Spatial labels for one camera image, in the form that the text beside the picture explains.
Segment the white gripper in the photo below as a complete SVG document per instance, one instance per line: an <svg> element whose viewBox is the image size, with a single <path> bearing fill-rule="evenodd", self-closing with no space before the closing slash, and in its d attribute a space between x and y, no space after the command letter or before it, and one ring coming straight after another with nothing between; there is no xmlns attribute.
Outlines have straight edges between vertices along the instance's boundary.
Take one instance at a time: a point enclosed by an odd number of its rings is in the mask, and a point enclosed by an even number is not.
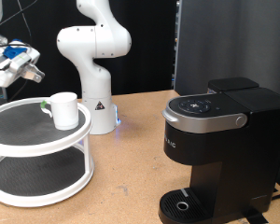
<svg viewBox="0 0 280 224"><path fill-rule="evenodd" d="M8 87L20 74L23 49L16 46L0 48L0 87ZM23 78L39 83L45 74L34 64L28 64Z"/></svg>

